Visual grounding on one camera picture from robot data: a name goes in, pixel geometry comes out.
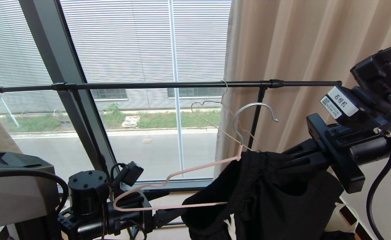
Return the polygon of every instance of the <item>street lamp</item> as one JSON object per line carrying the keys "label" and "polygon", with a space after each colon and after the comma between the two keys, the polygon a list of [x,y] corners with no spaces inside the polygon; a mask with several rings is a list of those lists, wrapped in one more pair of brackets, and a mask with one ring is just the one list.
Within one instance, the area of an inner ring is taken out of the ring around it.
{"label": "street lamp", "polygon": [[5,102],[4,99],[1,97],[1,93],[0,93],[0,100],[3,102],[4,106],[6,107],[7,111],[9,112],[10,117],[12,118],[14,124],[16,124],[16,127],[19,127],[19,123],[16,121],[16,118],[14,118],[14,116],[13,116],[13,114],[11,113],[10,109],[8,108],[6,102]]}

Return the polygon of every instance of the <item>white label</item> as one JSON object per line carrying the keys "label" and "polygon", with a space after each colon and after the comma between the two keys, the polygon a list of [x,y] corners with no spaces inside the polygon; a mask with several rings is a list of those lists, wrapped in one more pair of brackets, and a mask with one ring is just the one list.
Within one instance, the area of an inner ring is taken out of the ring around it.
{"label": "white label", "polygon": [[359,110],[337,87],[333,87],[328,96],[349,117]]}
{"label": "white label", "polygon": [[328,96],[323,97],[320,102],[334,119],[337,119],[342,115],[342,112],[329,100]]}

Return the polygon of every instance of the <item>corrugated metal wall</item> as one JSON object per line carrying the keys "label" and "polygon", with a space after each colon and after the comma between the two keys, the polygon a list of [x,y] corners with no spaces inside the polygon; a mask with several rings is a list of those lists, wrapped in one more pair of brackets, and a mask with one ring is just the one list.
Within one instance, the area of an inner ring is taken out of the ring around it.
{"label": "corrugated metal wall", "polygon": [[[231,0],[174,0],[179,81],[223,79]],[[167,0],[61,0],[88,82],[173,82]],[[0,85],[51,80],[17,0],[0,0]],[[127,89],[127,100],[96,100],[99,109],[174,108],[166,89]],[[55,92],[2,94],[13,112],[63,109]],[[182,108],[194,101],[181,98]],[[0,100],[0,113],[5,108]]]}

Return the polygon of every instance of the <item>wire hanger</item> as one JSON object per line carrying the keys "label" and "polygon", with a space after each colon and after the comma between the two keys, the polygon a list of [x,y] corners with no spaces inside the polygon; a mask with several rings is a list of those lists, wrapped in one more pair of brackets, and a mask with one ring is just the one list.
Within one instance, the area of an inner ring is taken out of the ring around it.
{"label": "wire hanger", "polygon": [[[212,127],[218,129],[219,131],[223,132],[225,135],[227,135],[227,136],[229,136],[230,138],[232,138],[232,139],[233,139],[234,141],[236,141],[237,143],[240,143],[237,139],[233,138],[233,137],[232,137],[231,135],[229,135],[228,133],[226,133],[226,132],[224,132],[223,130],[219,129],[219,128],[218,128],[217,126],[215,126],[213,123],[209,122],[207,119],[205,119],[204,117],[200,116],[198,113],[196,113],[196,112],[192,109],[192,107],[193,107],[194,104],[196,104],[196,103],[200,104],[200,106],[203,106],[206,102],[220,103],[227,111],[229,111],[229,112],[232,114],[232,116],[233,116],[233,118],[234,118],[235,114],[234,114],[229,108],[227,108],[227,106],[225,106],[225,105],[223,104],[224,96],[225,96],[225,94],[226,94],[227,91],[228,91],[228,84],[227,84],[227,82],[224,81],[224,80],[221,80],[221,82],[224,82],[224,84],[225,84],[225,86],[226,86],[226,91],[225,91],[225,92],[222,94],[222,96],[221,96],[221,102],[212,101],[212,100],[206,100],[206,101],[203,101],[203,102],[193,102],[193,103],[191,104],[191,112],[192,112],[193,114],[197,115],[198,117],[200,117],[201,119],[203,119],[206,123],[209,123]],[[242,128],[242,125],[241,125],[241,123],[240,123],[240,120],[238,120],[238,125],[239,125],[239,128],[240,128],[242,131],[247,132],[247,133],[253,138],[253,140],[255,140],[255,142],[258,144],[259,150],[262,151],[262,149],[261,149],[261,144],[259,144],[258,140],[257,140],[257,139],[248,131],[248,130]],[[247,148],[247,149],[253,151],[253,150],[252,150],[251,148],[249,148],[248,146],[246,146],[246,145],[243,145],[243,146],[244,146],[245,148]]]}
{"label": "wire hanger", "polygon": [[188,172],[192,172],[192,171],[195,171],[195,170],[199,170],[199,169],[202,169],[202,168],[206,168],[206,167],[212,167],[212,166],[215,166],[215,165],[218,165],[218,164],[224,164],[224,163],[227,163],[227,162],[231,162],[231,161],[234,161],[234,160],[237,160],[239,161],[242,156],[242,150],[243,150],[243,144],[244,144],[244,139],[243,139],[243,135],[237,130],[236,128],[236,121],[238,119],[238,115],[244,111],[246,108],[250,107],[250,106],[253,106],[253,105],[261,105],[261,106],[264,106],[266,108],[268,108],[270,110],[270,114],[271,114],[271,118],[278,122],[278,119],[276,119],[274,117],[274,112],[273,110],[271,109],[271,107],[265,103],[261,103],[261,102],[252,102],[252,103],[249,103],[248,105],[240,108],[239,111],[237,111],[236,115],[234,116],[233,118],[233,129],[234,131],[237,133],[237,135],[240,137],[240,146],[239,146],[239,149],[237,151],[237,155],[232,157],[232,158],[226,158],[224,160],[221,160],[221,161],[217,161],[217,162],[212,162],[212,163],[209,163],[209,164],[204,164],[204,165],[201,165],[201,166],[198,166],[198,167],[192,167],[192,168],[189,168],[187,170],[182,170],[182,171],[179,171],[179,172],[176,172],[176,173],[172,173],[170,174],[166,180],[164,181],[164,183],[162,184],[144,184],[142,186],[139,186],[139,187],[136,187],[136,188],[133,188],[129,191],[126,191],[125,193],[119,195],[118,197],[116,197],[116,199],[114,199],[114,202],[113,202],[113,207],[115,210],[117,211],[121,211],[121,212],[132,212],[132,211],[143,211],[143,210],[159,210],[159,209],[172,209],[172,208],[194,208],[194,207],[205,207],[205,206],[215,206],[215,205],[223,205],[223,204],[226,204],[227,202],[211,202],[211,203],[201,203],[201,204],[190,204],[190,205],[178,205],[178,206],[161,206],[161,207],[151,207],[151,208],[119,208],[117,206],[117,203],[120,199],[122,199],[123,197],[133,193],[133,192],[136,192],[144,187],[164,187],[166,184],[168,184],[169,180],[174,177],[174,176],[177,176],[177,175],[180,175],[180,174],[183,174],[183,173],[188,173]]}

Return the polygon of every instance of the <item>white wall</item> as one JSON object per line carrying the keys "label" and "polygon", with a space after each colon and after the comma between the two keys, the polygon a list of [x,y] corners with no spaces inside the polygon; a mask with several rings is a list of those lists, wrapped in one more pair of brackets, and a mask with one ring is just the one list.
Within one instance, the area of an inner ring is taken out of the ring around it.
{"label": "white wall", "polygon": [[[363,226],[365,226],[365,229],[371,233],[371,236],[374,236],[374,234],[366,216],[366,198],[368,196],[369,188],[387,161],[388,160],[384,159],[361,166],[360,168],[366,176],[363,190],[360,193],[344,193],[341,197],[345,203],[349,204],[357,211],[360,221]],[[381,182],[374,195],[372,212],[377,228],[382,236],[387,240],[391,240],[391,170]]]}

